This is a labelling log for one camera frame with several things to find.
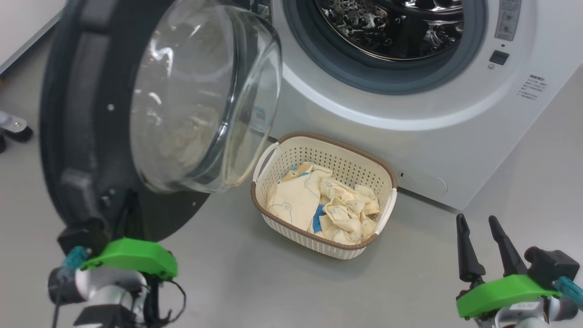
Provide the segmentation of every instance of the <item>washing machine door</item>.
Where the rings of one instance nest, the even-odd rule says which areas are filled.
[[[69,1],[41,104],[61,218],[111,232],[132,204],[134,237],[160,240],[238,186],[275,116],[280,52],[271,26],[231,2]]]

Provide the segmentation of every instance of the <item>towel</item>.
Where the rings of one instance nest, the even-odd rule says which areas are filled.
[[[359,184],[352,189],[331,177],[327,177],[322,179],[320,192],[323,203],[338,197],[355,214],[360,214],[364,211],[365,215],[373,215],[380,211],[374,191]]]
[[[304,231],[312,225],[320,203],[320,182],[332,176],[332,171],[306,162],[290,169],[268,193],[267,210],[276,217]]]
[[[374,192],[364,186],[356,185],[354,190],[344,184],[325,177],[320,184],[322,201],[330,200],[324,206],[327,218],[338,228],[324,228],[326,219],[320,217],[322,234],[330,240],[346,245],[355,245],[368,239],[375,231],[377,223],[368,215],[380,211]]]

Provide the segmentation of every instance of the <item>brown basket rim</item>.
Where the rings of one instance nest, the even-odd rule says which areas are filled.
[[[366,159],[369,159],[369,160],[375,162],[376,164],[378,164],[379,166],[381,166],[384,170],[387,171],[387,173],[389,173],[389,176],[391,177],[391,183],[393,185],[392,188],[393,189],[396,189],[397,188],[396,178],[395,178],[395,175],[393,174],[393,172],[391,171],[391,169],[386,164],[382,163],[375,156],[370,155],[369,153],[363,152],[360,149],[357,149],[357,148],[355,148],[353,146],[347,145],[347,144],[345,144],[343,142],[340,142],[340,141],[337,141],[337,140],[334,140],[334,139],[325,137],[323,135],[313,134],[313,133],[310,133],[310,132],[294,132],[294,133],[290,133],[290,134],[284,135],[283,137],[281,137],[278,140],[278,144],[282,144],[286,140],[289,140],[289,139],[292,139],[292,138],[295,138],[295,137],[307,137],[307,138],[311,138],[311,139],[316,139],[316,140],[319,140],[319,141],[322,141],[322,142],[326,142],[326,143],[332,144],[334,146],[338,146],[340,148],[344,148],[344,149],[346,149],[348,151],[351,151],[353,153],[356,153],[356,154],[358,154],[358,155],[360,155],[360,156],[362,156],[362,157],[364,157]],[[295,231],[295,232],[297,232],[297,233],[299,233],[299,234],[301,234],[301,235],[303,235],[303,236],[305,236],[307,238],[314,239],[314,240],[316,240],[318,242],[321,242],[321,243],[324,243],[326,245],[330,245],[330,246],[333,246],[333,247],[337,247],[337,248],[343,249],[343,250],[357,250],[357,249],[362,249],[362,248],[367,247],[373,241],[375,241],[376,238],[378,237],[378,234],[374,233],[372,236],[370,236],[364,242],[361,242],[361,243],[356,244],[356,245],[344,245],[344,244],[341,244],[341,243],[334,242],[332,240],[328,240],[328,239],[322,238],[322,237],[317,236],[317,235],[315,235],[313,233],[309,233],[307,231],[303,231],[303,230],[299,229],[298,227],[296,227],[296,226],[294,226],[292,224],[289,224],[289,223],[285,222],[284,220],[276,217],[275,215],[271,214],[269,211],[267,211],[266,209],[264,209],[263,206],[261,206],[259,204],[259,201],[257,200],[256,189],[257,189],[257,184],[255,183],[255,181],[253,181],[251,183],[251,200],[253,201],[253,204],[259,210],[259,212],[261,212],[261,214],[267,216],[268,218],[274,220],[275,222],[277,222],[277,223],[285,226],[286,228],[291,229],[291,230],[293,230],[293,231]]]

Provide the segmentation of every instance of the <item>blue patch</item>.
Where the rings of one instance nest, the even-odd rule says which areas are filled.
[[[312,228],[314,229],[314,233],[322,231],[322,226],[320,225],[320,215],[326,214],[324,212],[324,205],[318,205],[316,209],[316,213],[314,214],[314,220],[312,221]]]

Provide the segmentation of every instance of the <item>perforated basket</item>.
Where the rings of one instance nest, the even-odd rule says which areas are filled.
[[[377,229],[358,245],[344,245],[313,235],[281,220],[266,209],[268,190],[291,168],[313,162],[333,171],[332,177],[354,187],[366,186],[374,191],[381,212]],[[253,174],[251,198],[265,222],[285,237],[322,254],[349,260],[360,255],[381,233],[391,216],[397,197],[396,178],[391,170],[375,157],[354,147],[309,133],[286,135],[263,152]]]

